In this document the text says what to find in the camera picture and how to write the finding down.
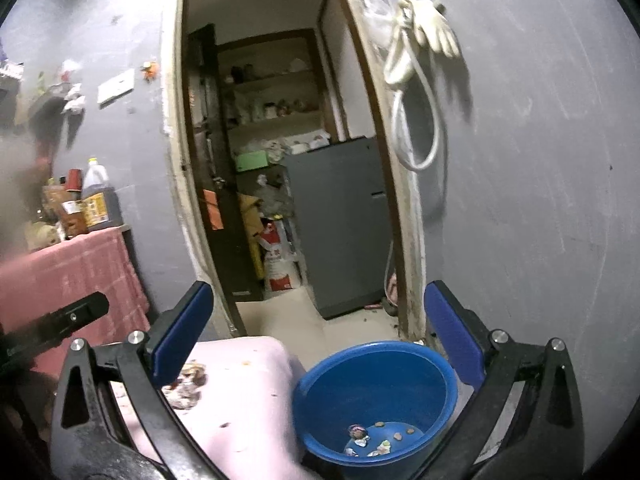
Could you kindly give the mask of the blue plastic bucket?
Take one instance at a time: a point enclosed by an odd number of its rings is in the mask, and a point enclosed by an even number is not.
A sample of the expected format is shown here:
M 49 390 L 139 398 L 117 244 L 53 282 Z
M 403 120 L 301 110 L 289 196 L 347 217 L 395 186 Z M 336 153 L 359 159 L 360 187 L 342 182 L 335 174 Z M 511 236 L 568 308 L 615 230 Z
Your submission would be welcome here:
M 305 450 L 344 479 L 408 479 L 450 425 L 457 375 L 430 348 L 360 344 L 297 383 L 294 428 Z

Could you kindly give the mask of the red white sack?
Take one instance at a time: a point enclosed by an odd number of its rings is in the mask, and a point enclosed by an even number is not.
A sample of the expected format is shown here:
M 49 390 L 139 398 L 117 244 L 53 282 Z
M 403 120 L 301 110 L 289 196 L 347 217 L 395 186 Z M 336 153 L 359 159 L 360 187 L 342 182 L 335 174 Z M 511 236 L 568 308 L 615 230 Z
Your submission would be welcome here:
M 286 235 L 282 219 L 269 221 L 258 235 L 264 251 L 264 273 L 267 292 L 286 292 L 303 285 L 298 258 Z

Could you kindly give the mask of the brown sauce pouch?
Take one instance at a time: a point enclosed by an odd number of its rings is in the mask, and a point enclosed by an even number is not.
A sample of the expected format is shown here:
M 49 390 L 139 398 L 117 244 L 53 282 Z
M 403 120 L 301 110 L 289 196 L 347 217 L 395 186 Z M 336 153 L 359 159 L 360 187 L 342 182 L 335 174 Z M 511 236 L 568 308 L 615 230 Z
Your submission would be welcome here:
M 61 192 L 58 200 L 58 216 L 68 240 L 89 232 L 84 205 L 78 191 L 63 190 Z

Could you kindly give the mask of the white rubber gloves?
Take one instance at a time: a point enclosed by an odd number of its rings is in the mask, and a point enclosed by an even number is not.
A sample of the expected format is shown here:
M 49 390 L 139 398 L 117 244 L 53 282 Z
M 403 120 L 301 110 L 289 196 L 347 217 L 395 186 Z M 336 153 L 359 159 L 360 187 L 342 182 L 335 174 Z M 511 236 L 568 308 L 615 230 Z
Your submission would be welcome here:
M 422 49 L 446 58 L 461 55 L 454 30 L 432 0 L 398 0 L 383 67 L 387 87 L 400 89 L 418 71 Z

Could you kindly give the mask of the pink plaid cloth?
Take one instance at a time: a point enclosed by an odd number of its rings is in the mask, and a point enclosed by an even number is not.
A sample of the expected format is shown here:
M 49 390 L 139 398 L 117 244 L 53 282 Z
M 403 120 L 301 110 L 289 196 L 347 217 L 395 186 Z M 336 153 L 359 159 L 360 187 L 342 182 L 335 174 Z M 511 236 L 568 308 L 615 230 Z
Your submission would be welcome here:
M 89 344 L 122 341 L 147 330 L 148 298 L 119 229 L 92 232 L 1 265 L 1 326 L 7 332 L 103 292 L 110 310 L 75 334 Z

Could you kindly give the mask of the grey washing machine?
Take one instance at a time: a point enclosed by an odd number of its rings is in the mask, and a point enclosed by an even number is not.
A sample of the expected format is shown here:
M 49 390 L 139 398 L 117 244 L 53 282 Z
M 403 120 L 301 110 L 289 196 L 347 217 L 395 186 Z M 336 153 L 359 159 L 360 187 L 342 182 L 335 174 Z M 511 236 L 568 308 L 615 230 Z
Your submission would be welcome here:
M 380 301 L 393 235 L 378 142 L 288 155 L 284 166 L 318 313 L 329 320 Z

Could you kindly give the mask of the large vinegar jug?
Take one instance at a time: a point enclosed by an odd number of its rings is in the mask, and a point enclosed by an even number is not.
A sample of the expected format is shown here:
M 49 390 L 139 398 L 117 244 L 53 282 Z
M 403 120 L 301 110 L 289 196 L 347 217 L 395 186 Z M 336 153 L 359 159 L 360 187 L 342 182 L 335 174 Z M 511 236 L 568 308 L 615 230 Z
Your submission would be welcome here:
M 122 226 L 117 193 L 106 168 L 95 157 L 88 160 L 81 188 L 81 205 L 89 232 Z

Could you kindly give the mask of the orange wall hook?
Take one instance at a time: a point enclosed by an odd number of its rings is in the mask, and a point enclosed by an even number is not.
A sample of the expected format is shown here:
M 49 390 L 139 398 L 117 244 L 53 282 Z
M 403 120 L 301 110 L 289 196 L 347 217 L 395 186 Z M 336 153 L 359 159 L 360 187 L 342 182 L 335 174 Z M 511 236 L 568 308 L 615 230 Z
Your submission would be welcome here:
M 158 64 L 155 61 L 146 61 L 140 67 L 145 81 L 155 80 L 158 74 Z

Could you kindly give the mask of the white wall switch panel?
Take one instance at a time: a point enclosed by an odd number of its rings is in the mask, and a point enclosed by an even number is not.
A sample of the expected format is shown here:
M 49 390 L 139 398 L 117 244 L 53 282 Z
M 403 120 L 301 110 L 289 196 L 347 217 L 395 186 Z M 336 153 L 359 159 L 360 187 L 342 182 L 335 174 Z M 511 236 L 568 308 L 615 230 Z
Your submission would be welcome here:
M 132 68 L 128 68 L 128 70 L 124 70 L 122 73 L 107 79 L 107 81 L 98 85 L 98 90 L 96 90 L 96 104 L 105 106 L 120 96 L 131 92 L 134 90 L 135 81 L 136 74 Z

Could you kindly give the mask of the red cup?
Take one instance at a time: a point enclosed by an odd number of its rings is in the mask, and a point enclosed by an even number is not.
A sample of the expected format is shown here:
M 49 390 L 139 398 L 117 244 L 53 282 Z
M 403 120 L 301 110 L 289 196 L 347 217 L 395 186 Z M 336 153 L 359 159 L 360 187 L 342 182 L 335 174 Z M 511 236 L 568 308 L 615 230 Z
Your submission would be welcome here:
M 67 192 L 79 193 L 82 189 L 82 171 L 79 168 L 68 170 L 65 180 L 65 189 Z

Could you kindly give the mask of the green box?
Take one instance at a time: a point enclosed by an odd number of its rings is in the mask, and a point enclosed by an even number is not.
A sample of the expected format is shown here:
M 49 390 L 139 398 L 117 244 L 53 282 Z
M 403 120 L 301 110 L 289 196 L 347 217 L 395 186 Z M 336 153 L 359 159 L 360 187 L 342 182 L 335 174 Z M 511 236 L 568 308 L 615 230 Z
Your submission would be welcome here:
M 235 168 L 237 172 L 252 171 L 269 166 L 267 152 L 264 150 L 247 152 L 235 157 Z

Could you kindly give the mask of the pink floral table cloth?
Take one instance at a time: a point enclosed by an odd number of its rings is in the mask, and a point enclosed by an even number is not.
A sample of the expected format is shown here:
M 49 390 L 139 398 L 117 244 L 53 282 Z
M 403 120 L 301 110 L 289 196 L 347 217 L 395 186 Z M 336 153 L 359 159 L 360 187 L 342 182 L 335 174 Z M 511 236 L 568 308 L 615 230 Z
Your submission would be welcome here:
M 206 367 L 198 404 L 174 410 L 207 456 L 230 479 L 317 479 L 302 465 L 292 393 L 305 369 L 276 338 L 199 342 L 186 362 Z

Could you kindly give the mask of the silver foil wrapper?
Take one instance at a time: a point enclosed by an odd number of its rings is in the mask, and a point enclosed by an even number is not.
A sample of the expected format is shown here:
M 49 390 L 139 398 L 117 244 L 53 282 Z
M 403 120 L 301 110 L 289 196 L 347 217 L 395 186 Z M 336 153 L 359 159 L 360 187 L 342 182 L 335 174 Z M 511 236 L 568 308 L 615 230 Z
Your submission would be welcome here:
M 204 364 L 190 361 L 183 365 L 178 377 L 169 385 L 163 386 L 163 394 L 174 410 L 189 411 L 201 397 L 201 388 L 207 382 Z

